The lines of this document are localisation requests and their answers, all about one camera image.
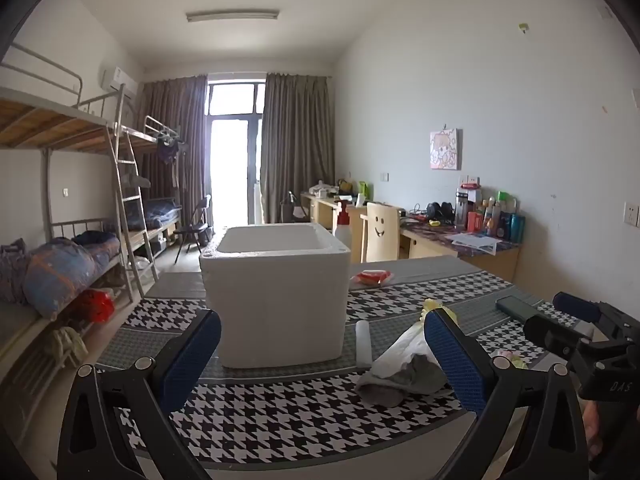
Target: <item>houndstooth tablecloth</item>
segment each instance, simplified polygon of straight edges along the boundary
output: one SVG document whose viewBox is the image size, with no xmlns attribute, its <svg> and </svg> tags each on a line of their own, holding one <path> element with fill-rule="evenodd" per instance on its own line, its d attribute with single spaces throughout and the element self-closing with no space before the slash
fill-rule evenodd
<svg viewBox="0 0 640 480">
<path fill-rule="evenodd" d="M 492 274 L 448 260 L 438 268 L 435 260 L 439 258 L 428 259 L 433 269 L 425 274 L 404 278 L 400 272 L 396 279 L 400 283 L 350 292 L 343 353 L 337 360 L 229 370 L 218 364 L 214 354 L 185 407 L 170 417 L 189 450 L 207 468 L 303 466 L 392 446 L 463 412 L 450 389 L 432 396 L 408 396 L 396 408 L 361 402 L 354 392 L 361 374 L 355 368 L 354 324 L 360 319 L 370 323 L 377 358 L 419 319 L 424 300 L 433 298 L 451 308 L 461 329 L 475 336 L 487 352 L 516 351 L 529 365 L 537 363 L 544 351 L 524 338 L 517 321 L 495 308 L 496 299 L 513 295 L 567 326 L 577 322 Z M 447 266 L 450 269 L 442 277 Z M 430 280 L 430 275 L 440 277 Z M 141 355 L 154 356 L 185 330 L 200 308 L 206 308 L 205 300 L 143 300 L 118 330 L 98 366 L 125 368 Z M 130 412 L 121 410 L 120 420 L 134 450 L 144 455 L 144 442 Z"/>
</svg>

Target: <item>styrofoam box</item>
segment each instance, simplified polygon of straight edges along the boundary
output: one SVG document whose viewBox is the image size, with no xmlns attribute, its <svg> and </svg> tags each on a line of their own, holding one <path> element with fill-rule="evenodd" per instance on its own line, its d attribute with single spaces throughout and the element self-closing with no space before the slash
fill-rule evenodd
<svg viewBox="0 0 640 480">
<path fill-rule="evenodd" d="M 340 357 L 351 251 L 319 224 L 233 227 L 200 256 L 222 321 L 220 363 L 291 366 Z"/>
</svg>

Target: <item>metal ladder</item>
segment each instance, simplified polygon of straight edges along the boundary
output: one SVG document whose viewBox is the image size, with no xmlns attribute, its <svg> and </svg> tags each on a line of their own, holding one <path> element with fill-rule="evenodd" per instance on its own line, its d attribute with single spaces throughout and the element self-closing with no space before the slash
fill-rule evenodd
<svg viewBox="0 0 640 480">
<path fill-rule="evenodd" d="M 120 259 L 121 264 L 124 269 L 124 275 L 127 281 L 127 293 L 129 294 L 129 299 L 133 301 L 133 293 L 131 287 L 131 277 L 130 273 L 133 273 L 133 278 L 136 283 L 136 288 L 140 293 L 140 298 L 144 298 L 144 290 L 142 288 L 142 282 L 140 281 L 140 274 L 144 272 L 148 272 L 149 269 L 153 272 L 154 281 L 158 281 L 158 270 L 156 269 L 156 260 L 154 258 L 153 251 L 151 250 L 151 244 L 149 243 L 149 233 L 146 230 L 146 222 L 145 222 L 145 211 L 142 205 L 142 194 L 140 192 L 140 186 L 135 186 L 133 189 L 135 190 L 135 194 L 132 196 L 123 196 L 122 194 L 122 181 L 120 179 L 120 166 L 130 165 L 133 166 L 134 175 L 140 176 L 138 173 L 138 164 L 136 162 L 136 156 L 133 152 L 133 146 L 131 145 L 131 138 L 129 137 L 128 130 L 122 127 L 122 105 L 124 101 L 124 92 L 123 89 L 120 89 L 120 99 L 118 100 L 118 108 L 116 110 L 116 118 L 117 122 L 113 127 L 113 134 L 110 134 L 109 129 L 106 128 L 105 135 L 109 140 L 109 146 L 111 147 L 111 161 L 113 162 L 114 167 L 114 176 L 115 176 L 115 191 L 116 191 L 116 224 L 118 227 L 118 234 L 120 237 Z M 125 149 L 127 151 L 127 158 L 119 158 L 120 157 L 120 138 L 124 138 L 125 140 Z M 125 208 L 125 202 L 136 202 L 138 205 L 138 215 L 139 218 L 142 219 L 143 231 L 142 235 L 145 240 L 145 249 L 146 249 L 146 257 L 149 260 L 148 266 L 144 269 L 138 269 L 136 267 L 135 256 L 133 254 L 133 248 L 131 245 L 131 240 L 129 236 L 129 225 L 127 224 L 127 213 Z M 124 246 L 127 249 L 127 256 L 125 256 Z"/>
</svg>

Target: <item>black phone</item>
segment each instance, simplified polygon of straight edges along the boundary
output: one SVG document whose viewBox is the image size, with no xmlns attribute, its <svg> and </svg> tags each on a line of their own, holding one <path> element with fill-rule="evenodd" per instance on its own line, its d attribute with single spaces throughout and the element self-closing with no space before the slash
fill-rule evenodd
<svg viewBox="0 0 640 480">
<path fill-rule="evenodd" d="M 542 312 L 532 307 L 530 304 L 519 300 L 515 296 L 506 296 L 495 301 L 498 310 L 504 312 L 507 316 L 517 319 L 524 324 L 527 319 L 533 316 L 544 316 Z"/>
</svg>

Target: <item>metal bed frame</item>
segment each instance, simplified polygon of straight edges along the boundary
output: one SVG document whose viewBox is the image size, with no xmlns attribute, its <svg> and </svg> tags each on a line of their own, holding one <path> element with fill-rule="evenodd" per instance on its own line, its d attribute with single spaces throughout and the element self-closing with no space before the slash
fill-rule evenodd
<svg viewBox="0 0 640 480">
<path fill-rule="evenodd" d="M 62 105 L 41 97 L 16 91 L 9 88 L 0 88 L 0 147 L 6 148 L 31 148 L 39 149 L 43 158 L 42 193 L 44 213 L 46 219 L 45 231 L 47 240 L 56 236 L 57 231 L 63 236 L 65 230 L 71 230 L 76 235 L 76 229 L 98 227 L 104 229 L 105 218 L 91 218 L 74 221 L 53 222 L 51 218 L 50 204 L 50 156 L 55 150 L 73 150 L 83 153 L 101 153 L 109 155 L 113 163 L 114 173 L 114 205 L 117 235 L 120 239 L 119 254 L 113 257 L 102 274 L 116 266 L 122 265 L 126 277 L 126 291 L 129 300 L 133 302 L 132 280 L 127 272 L 127 257 L 132 262 L 131 272 L 134 275 L 140 297 L 144 295 L 140 272 L 133 257 L 133 251 L 142 245 L 146 246 L 150 265 L 157 279 L 154 255 L 152 254 L 149 240 L 158 236 L 169 225 L 160 229 L 130 232 L 127 225 L 124 203 L 136 200 L 139 205 L 139 213 L 145 218 L 140 188 L 137 195 L 123 197 L 122 183 L 120 179 L 120 166 L 133 167 L 138 173 L 137 163 L 134 157 L 134 149 L 144 149 L 155 145 L 157 142 L 179 142 L 179 128 L 175 130 L 165 126 L 151 116 L 147 116 L 143 123 L 143 131 L 139 132 L 122 124 L 122 112 L 128 106 L 136 116 L 135 110 L 127 101 L 124 93 L 124 85 L 119 90 L 82 100 L 82 78 L 68 68 L 30 50 L 20 44 L 13 43 L 12 47 L 28 56 L 39 59 L 48 65 L 59 69 L 78 82 L 78 89 L 66 86 L 47 77 L 30 72 L 13 64 L 1 61 L 0 67 L 35 78 L 55 88 L 61 89 L 74 96 L 75 104 Z M 115 98 L 116 107 L 113 120 L 104 117 L 105 102 Z M 91 104 L 101 102 L 100 116 L 90 113 Z M 123 160 L 120 153 L 121 141 L 124 142 L 123 152 L 128 152 L 130 157 Z M 46 390 L 55 378 L 56 374 L 68 361 L 68 353 L 64 355 L 61 363 L 56 363 L 53 358 L 44 351 L 43 342 L 50 330 L 68 322 L 64 311 L 54 321 L 37 319 L 29 326 L 25 326 L 19 335 L 10 344 L 0 350 L 0 399 L 3 401 L 1 410 L 2 419 L 9 432 L 13 434 L 18 446 L 23 442 L 34 412 L 39 406 Z M 85 323 L 79 327 L 82 336 L 86 334 L 91 325 Z"/>
</svg>

